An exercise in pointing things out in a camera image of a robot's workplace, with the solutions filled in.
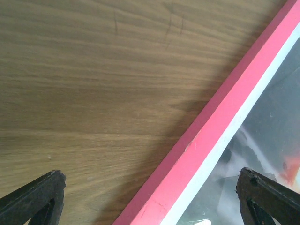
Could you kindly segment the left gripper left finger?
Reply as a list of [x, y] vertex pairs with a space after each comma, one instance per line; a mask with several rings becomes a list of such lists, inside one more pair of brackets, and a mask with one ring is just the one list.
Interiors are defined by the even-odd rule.
[[2, 225], [57, 225], [63, 210], [66, 177], [50, 171], [0, 199]]

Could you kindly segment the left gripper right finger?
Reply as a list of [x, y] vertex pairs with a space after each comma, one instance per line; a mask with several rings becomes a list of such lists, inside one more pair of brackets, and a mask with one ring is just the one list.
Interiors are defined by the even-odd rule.
[[236, 193], [245, 225], [300, 223], [300, 195], [250, 168], [240, 170]]

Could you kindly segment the pink picture frame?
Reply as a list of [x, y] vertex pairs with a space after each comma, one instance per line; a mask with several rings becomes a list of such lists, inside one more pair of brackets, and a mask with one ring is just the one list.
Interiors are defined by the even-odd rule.
[[174, 225], [300, 36], [300, 3], [287, 1], [115, 220]]

